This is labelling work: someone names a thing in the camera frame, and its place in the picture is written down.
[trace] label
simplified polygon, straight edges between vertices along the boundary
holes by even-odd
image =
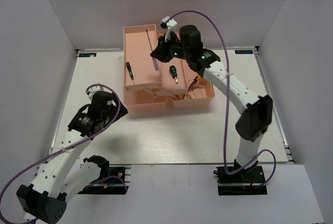
[[[253,54],[252,50],[235,50],[235,54]]]
[[[89,53],[89,54],[79,54],[79,58],[81,57],[95,57],[96,53]]]

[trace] white wall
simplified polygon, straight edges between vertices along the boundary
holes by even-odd
[[[286,0],[260,56],[292,155],[333,223],[333,0]]]
[[[63,86],[75,51],[48,0],[0,0],[0,188],[47,154]],[[5,194],[2,213],[22,222],[16,197],[21,176]]]
[[[200,10],[216,21],[227,46],[260,45],[284,0],[49,0],[77,49],[122,48],[123,27],[160,24],[184,9]],[[221,44],[209,22],[193,14],[176,18],[195,24],[204,44]]]

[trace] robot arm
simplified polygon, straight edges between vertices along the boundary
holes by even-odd
[[[219,56],[203,47],[200,32],[194,25],[181,27],[181,39],[178,39],[173,31],[176,28],[175,21],[172,20],[171,24],[168,24],[167,20],[168,17],[161,23],[161,27],[166,29],[166,34],[158,39],[158,46],[150,55],[161,62],[169,62],[174,57],[185,59],[193,71],[211,82],[224,95],[227,95],[229,76],[230,101],[241,115],[236,123],[240,146],[234,167],[237,169],[244,166],[257,155],[262,136],[272,122],[272,99],[268,95],[259,96],[236,76],[228,74]],[[255,160],[244,170],[252,169],[256,164]]]
[[[92,87],[87,94],[92,101],[91,104],[80,108],[70,122],[59,149],[65,149],[101,131],[114,118],[118,106],[120,112],[116,120],[128,113],[113,93]],[[91,141],[65,150],[51,159],[28,187],[20,186],[16,195],[25,212],[48,224],[57,223],[63,216],[67,203],[85,186],[98,179],[105,168],[109,168],[109,162],[105,158],[94,155],[84,159],[84,165],[68,176],[76,160]]]

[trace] white table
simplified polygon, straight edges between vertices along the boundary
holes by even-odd
[[[216,54],[225,60],[224,53]],[[266,91],[253,54],[236,55],[229,50],[230,70],[250,89],[261,95]],[[123,99],[123,52],[98,52],[96,57],[78,58],[65,108],[55,141],[55,149],[67,131],[67,125],[78,109],[89,103],[85,89],[90,84],[102,83],[113,88]],[[225,96],[215,88],[215,98],[205,109],[178,109],[171,112],[128,114],[96,137],[83,151],[81,160],[101,155],[111,164],[163,163],[221,163],[222,137],[225,116]],[[235,123],[239,118],[230,104],[227,160],[236,157],[239,136]],[[261,142],[261,149],[272,150],[278,162],[286,162],[283,138],[273,118]],[[271,162],[269,154],[262,154],[260,162]]]
[[[266,176],[272,167],[263,165]],[[77,195],[59,224],[323,222],[303,165],[278,165],[267,195],[218,196],[214,169],[207,164],[133,165],[126,195]]]

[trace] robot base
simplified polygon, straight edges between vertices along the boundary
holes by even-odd
[[[214,174],[217,176],[217,189],[219,195],[263,195],[267,194],[266,186],[256,187],[265,181],[264,171],[261,166],[256,166],[250,172],[227,175],[224,167],[216,167]]]

